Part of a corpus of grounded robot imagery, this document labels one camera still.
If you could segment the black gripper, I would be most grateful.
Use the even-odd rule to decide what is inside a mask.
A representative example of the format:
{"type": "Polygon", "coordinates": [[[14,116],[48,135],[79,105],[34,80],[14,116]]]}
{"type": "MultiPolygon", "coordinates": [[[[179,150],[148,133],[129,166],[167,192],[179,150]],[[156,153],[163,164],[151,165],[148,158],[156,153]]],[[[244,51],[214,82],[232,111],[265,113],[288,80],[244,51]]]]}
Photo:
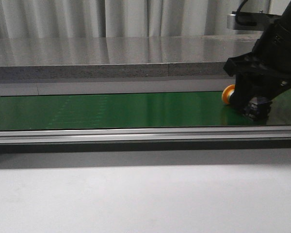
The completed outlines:
{"type": "Polygon", "coordinates": [[[274,99],[291,89],[291,1],[279,20],[264,30],[252,51],[228,58],[224,70],[235,76],[230,105],[248,112],[254,96],[274,99]]]}

